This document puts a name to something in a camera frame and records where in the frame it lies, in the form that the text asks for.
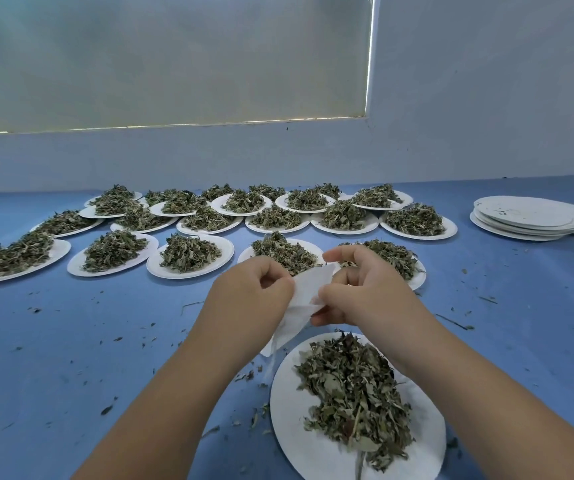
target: blue table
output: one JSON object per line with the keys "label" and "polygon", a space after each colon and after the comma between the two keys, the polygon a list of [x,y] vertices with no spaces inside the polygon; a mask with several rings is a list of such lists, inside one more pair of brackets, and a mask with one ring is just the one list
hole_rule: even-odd
{"label": "blue table", "polygon": [[[379,228],[364,238],[387,239],[416,252],[427,268],[419,290],[426,306],[475,330],[449,322],[445,327],[574,425],[574,236],[515,241],[478,229],[468,217],[473,201],[486,195],[574,203],[574,177],[396,188],[435,205],[458,224],[459,233],[445,241],[415,242]],[[80,208],[95,194],[0,194],[0,242],[17,239],[54,211]],[[193,303],[209,291],[214,274],[159,280],[145,265],[103,278],[69,275],[69,259],[108,227],[69,238],[72,250],[57,264],[0,283],[0,479],[68,478],[187,336],[201,308]],[[170,227],[154,235],[164,242],[173,232]],[[260,237],[244,225],[223,236],[236,247],[227,267]],[[312,226],[293,236],[322,249],[346,241]],[[498,304],[480,296],[493,296]],[[289,348],[324,331],[329,330],[305,329]],[[254,362],[268,364],[260,356]],[[275,437],[262,434],[270,428],[269,418],[249,428],[254,408],[268,402],[269,389],[258,387],[263,375],[227,388],[206,427],[220,425],[220,431],[201,441],[191,478],[299,478]],[[109,405],[113,409],[102,416]],[[232,426],[235,420],[242,426]],[[479,477],[462,445],[447,451],[440,478]]]}

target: stacked plates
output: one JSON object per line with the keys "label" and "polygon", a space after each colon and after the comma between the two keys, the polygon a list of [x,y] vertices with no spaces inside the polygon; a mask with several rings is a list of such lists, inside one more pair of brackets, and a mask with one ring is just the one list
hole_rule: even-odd
{"label": "stacked plates", "polygon": [[574,233],[574,205],[543,198],[484,197],[474,202],[469,218],[481,229],[523,241],[554,241]]}

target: dried herb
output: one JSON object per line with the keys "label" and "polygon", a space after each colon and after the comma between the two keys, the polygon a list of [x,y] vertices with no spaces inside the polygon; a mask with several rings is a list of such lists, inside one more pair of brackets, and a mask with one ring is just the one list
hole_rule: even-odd
{"label": "dried herb", "polygon": [[[351,244],[351,242],[343,242],[341,245]],[[418,258],[416,255],[404,246],[397,246],[393,242],[380,241],[372,239],[371,241],[356,242],[362,244],[367,249],[371,249],[383,260],[387,261],[390,265],[396,268],[396,271],[405,279],[410,281],[416,274],[416,264]],[[344,262],[341,266],[356,266],[354,263]]]}
{"label": "dried herb", "polygon": [[87,219],[78,215],[79,210],[65,210],[61,213],[54,213],[52,217],[40,224],[36,230],[46,232],[49,235],[60,235],[73,232],[78,229],[84,229],[91,226],[95,219]]}
{"label": "dried herb", "polygon": [[389,208],[389,201],[402,203],[402,199],[394,192],[391,184],[378,185],[370,189],[359,190],[352,198],[352,202],[365,207]]}
{"label": "dried herb", "polygon": [[296,210],[320,210],[327,205],[327,199],[317,189],[292,190],[287,197],[287,206]]}
{"label": "dried herb", "polygon": [[267,234],[264,239],[251,244],[256,256],[269,256],[280,263],[289,274],[295,276],[317,264],[318,257],[305,250],[300,244],[290,244],[278,231]]}
{"label": "dried herb", "polygon": [[127,230],[137,231],[162,226],[168,220],[167,217],[156,216],[147,207],[136,204],[129,207],[123,217],[116,219],[116,224],[125,227]]}
{"label": "dried herb", "polygon": [[248,214],[249,212],[257,211],[264,204],[265,199],[263,199],[263,196],[258,192],[234,190],[222,208],[230,210],[235,214]]}
{"label": "dried herb", "polygon": [[272,202],[275,201],[281,195],[284,195],[285,188],[284,187],[272,187],[271,185],[267,184],[260,184],[260,185],[250,185],[249,186],[250,192],[258,192],[260,195],[264,195]]}
{"label": "dried herb", "polygon": [[167,248],[160,255],[163,257],[161,266],[188,273],[209,265],[222,251],[213,242],[175,233],[167,238]]}
{"label": "dried herb", "polygon": [[222,197],[223,195],[227,195],[232,192],[234,192],[234,189],[232,189],[229,184],[224,184],[222,187],[220,185],[212,185],[207,190],[203,190],[201,197],[211,202],[212,200],[216,200],[218,197]]}
{"label": "dried herb", "polygon": [[183,226],[191,230],[215,231],[225,229],[234,222],[234,217],[219,214],[211,207],[200,207],[193,216],[183,219]]}
{"label": "dried herb", "polygon": [[364,454],[367,464],[384,472],[396,459],[406,460],[413,441],[410,404],[403,404],[387,359],[353,335],[311,343],[296,371],[300,389],[317,395],[305,429],[319,430],[333,441]]}
{"label": "dried herb", "polygon": [[390,210],[385,223],[397,231],[410,235],[440,235],[445,232],[443,218],[431,205],[415,203],[407,209]]}
{"label": "dried herb", "polygon": [[314,190],[317,190],[319,194],[327,195],[333,199],[340,197],[340,188],[338,185],[334,184],[322,184],[316,185]]}
{"label": "dried herb", "polygon": [[45,232],[28,232],[4,248],[0,244],[0,277],[22,273],[49,259],[53,239]]}
{"label": "dried herb", "polygon": [[251,224],[261,229],[293,229],[302,223],[298,212],[281,209],[273,204],[269,209],[264,209],[251,219]]}
{"label": "dried herb", "polygon": [[122,266],[138,256],[147,247],[147,239],[139,238],[126,230],[115,230],[100,236],[85,250],[87,258],[82,268],[99,273]]}
{"label": "dried herb", "polygon": [[337,200],[325,210],[320,223],[330,229],[358,230],[365,227],[366,216],[367,212],[356,207],[351,201]]}

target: left hand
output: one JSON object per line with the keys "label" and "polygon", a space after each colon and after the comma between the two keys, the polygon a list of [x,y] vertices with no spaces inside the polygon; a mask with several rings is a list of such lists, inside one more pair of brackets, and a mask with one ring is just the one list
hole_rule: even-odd
{"label": "left hand", "polygon": [[294,287],[289,272],[267,256],[237,264],[214,281],[188,339],[210,344],[235,374],[272,338]]}

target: paper plate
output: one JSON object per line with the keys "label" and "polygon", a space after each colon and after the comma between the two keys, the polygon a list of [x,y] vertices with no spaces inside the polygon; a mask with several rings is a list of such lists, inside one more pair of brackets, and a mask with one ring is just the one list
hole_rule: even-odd
{"label": "paper plate", "polygon": [[[394,202],[393,200],[390,200],[389,201],[389,207],[367,207],[366,205],[358,205],[357,203],[355,203],[354,205],[356,207],[360,207],[361,209],[367,209],[367,210],[400,210],[400,209],[403,209],[404,207],[414,203],[414,198],[411,197],[411,195],[408,195],[404,192],[399,192],[397,190],[395,190],[394,192],[396,192],[398,197],[403,201],[402,203],[398,203],[398,202]],[[355,194],[346,195],[345,197],[340,197],[339,200],[349,200],[349,199],[353,198],[354,195]]]}
{"label": "paper plate", "polygon": [[20,276],[24,276],[24,275],[29,274],[29,273],[35,273],[39,269],[42,269],[45,266],[49,266],[50,264],[53,264],[56,261],[58,261],[60,258],[64,257],[69,252],[70,249],[71,249],[71,244],[69,243],[69,241],[62,241],[60,239],[54,239],[53,240],[53,246],[49,250],[49,259],[47,259],[47,261],[45,261],[44,263],[40,263],[38,266],[33,266],[29,269],[26,269],[20,273],[10,274],[8,276],[1,276],[0,282],[12,280],[13,278],[19,278]]}
{"label": "paper plate", "polygon": [[312,216],[311,217],[311,224],[316,229],[320,229],[321,231],[328,232],[331,234],[336,234],[336,235],[365,234],[365,233],[373,231],[374,229],[376,229],[378,227],[378,217],[373,215],[371,212],[367,212],[365,215],[365,219],[363,221],[365,227],[363,227],[362,229],[356,229],[356,230],[339,230],[339,229],[331,229],[329,227],[325,227],[325,226],[323,226],[323,224],[321,224],[322,218],[323,218],[322,214],[316,214],[316,215]]}
{"label": "paper plate", "polygon": [[247,212],[245,214],[237,214],[235,212],[232,212],[230,210],[222,208],[222,206],[227,203],[230,196],[231,196],[231,194],[221,195],[220,197],[212,200],[210,202],[211,208],[214,209],[216,212],[223,214],[224,216],[247,217],[247,216],[255,216],[259,212],[262,212],[264,209],[269,209],[273,205],[273,202],[271,201],[271,199],[269,199],[268,197],[265,197],[264,195],[260,195],[260,197],[262,197],[263,200],[265,201],[265,203],[263,204],[263,206],[260,209],[255,210],[253,212]]}
{"label": "paper plate", "polygon": [[[152,229],[145,229],[145,230],[131,230],[132,234],[147,234],[148,232],[155,232],[157,230],[164,229],[167,226],[171,226],[174,222],[178,220],[178,217],[171,217],[167,222],[161,224],[160,226],[153,227]],[[120,224],[116,224],[115,222],[109,226],[111,230],[125,230],[125,227],[121,226]]]}
{"label": "paper plate", "polygon": [[[95,197],[91,197],[91,199],[89,199],[88,201],[85,202],[85,207],[91,207],[91,201],[97,199],[98,197],[100,197],[100,195],[97,195]],[[139,200],[142,198],[142,194],[140,192],[134,192],[133,193],[133,197],[131,197],[134,200]]]}
{"label": "paper plate", "polygon": [[195,278],[197,276],[202,276],[203,274],[211,273],[219,267],[225,266],[232,256],[234,256],[234,245],[224,237],[220,237],[218,235],[197,235],[191,237],[191,239],[213,242],[222,251],[222,255],[202,269],[191,271],[190,273],[180,273],[179,271],[173,271],[160,265],[163,261],[163,257],[160,253],[166,250],[168,246],[168,244],[165,244],[157,250],[157,252],[152,254],[149,259],[147,259],[147,271],[159,278],[165,278],[168,280],[186,280],[188,278]]}
{"label": "paper plate", "polygon": [[[299,390],[302,382],[294,366],[302,360],[300,352],[309,344],[337,339],[340,332],[323,333],[305,340],[292,350],[278,367],[269,398],[272,426],[287,459],[305,480],[355,480],[357,452],[349,452],[319,431],[305,431],[309,409],[320,404],[317,396]],[[369,341],[356,335],[362,344]],[[416,440],[406,448],[408,460],[397,458],[384,472],[363,465],[363,480],[435,480],[443,466],[446,450],[445,421],[429,397],[411,379],[394,369],[403,403],[411,404],[409,427]]]}
{"label": "paper plate", "polygon": [[481,229],[484,229],[488,232],[491,232],[493,234],[502,235],[505,237],[511,237],[512,239],[519,239],[521,241],[555,241],[555,240],[563,237],[562,235],[545,236],[545,235],[516,234],[514,232],[507,232],[504,230],[500,230],[500,229],[491,227],[490,225],[485,224],[483,221],[479,220],[479,218],[476,217],[476,215],[474,214],[473,211],[469,215],[469,220],[471,220],[476,226],[478,226]]}
{"label": "paper plate", "polygon": [[85,255],[85,251],[87,250],[87,248],[85,248],[81,252],[76,254],[69,261],[67,265],[67,271],[73,274],[74,276],[83,276],[84,278],[95,278],[97,276],[106,276],[107,274],[120,273],[125,269],[137,266],[143,261],[146,261],[147,258],[151,256],[152,253],[155,253],[156,249],[158,248],[158,240],[154,236],[149,234],[138,234],[138,236],[142,237],[143,239],[147,239],[147,247],[139,251],[138,256],[136,256],[134,259],[130,259],[122,266],[116,266],[106,271],[99,271],[98,273],[90,273],[89,271],[85,271],[84,269],[81,268],[81,266],[83,266],[85,263],[85,259],[87,258],[87,256]]}
{"label": "paper plate", "polygon": [[401,237],[406,237],[408,239],[417,239],[419,241],[439,241],[440,239],[449,239],[451,236],[458,232],[458,226],[454,224],[451,220],[447,217],[443,217],[443,227],[445,227],[445,232],[440,235],[413,235],[413,234],[405,234],[399,230],[394,229],[394,227],[390,226],[385,222],[385,218],[387,214],[383,214],[379,218],[380,225],[386,231],[399,235]]}
{"label": "paper plate", "polygon": [[297,225],[296,227],[293,227],[291,229],[285,229],[284,227],[275,227],[272,229],[263,229],[262,227],[258,227],[258,226],[254,226],[253,224],[251,224],[251,219],[253,219],[253,216],[250,217],[245,217],[245,225],[247,226],[247,228],[249,230],[252,230],[254,232],[260,232],[262,234],[271,234],[274,231],[278,231],[281,234],[289,234],[290,232],[296,232],[300,229],[305,229],[305,227],[307,227],[309,225],[309,216],[307,214],[300,214],[300,224]]}
{"label": "paper plate", "polygon": [[[40,224],[35,225],[31,229],[29,229],[29,232],[32,232],[32,231],[35,231],[36,229],[38,229],[38,227],[40,227],[40,225],[43,222],[41,222]],[[52,238],[57,239],[58,237],[67,237],[68,235],[80,234],[81,232],[86,232],[90,229],[93,229],[96,226],[99,226],[103,222],[105,222],[105,219],[96,219],[95,222],[93,224],[91,224],[91,226],[83,227],[83,229],[73,230],[71,232],[66,232],[65,234],[52,235]]]}
{"label": "paper plate", "polygon": [[292,209],[291,207],[287,207],[287,198],[289,197],[289,195],[290,195],[290,193],[286,193],[285,195],[281,195],[280,197],[278,197],[276,199],[276,205],[278,207],[280,207],[281,209],[291,210],[293,212],[298,212],[299,214],[319,214],[321,212],[324,212],[330,205],[333,205],[333,203],[335,202],[335,200],[332,199],[329,195],[321,194],[327,200],[327,205],[324,206],[322,209],[298,210],[298,209]]}
{"label": "paper plate", "polygon": [[234,222],[232,222],[231,224],[229,224],[227,227],[223,227],[222,229],[219,230],[192,230],[189,229],[189,227],[185,227],[183,225],[183,221],[185,219],[180,219],[180,222],[178,224],[176,224],[176,229],[178,229],[179,232],[182,232],[183,234],[188,234],[188,235],[212,235],[212,234],[220,234],[222,232],[226,232],[229,229],[234,229],[234,227],[236,227],[238,224],[240,224],[241,222],[243,222],[243,218],[242,217],[236,217],[234,219]]}

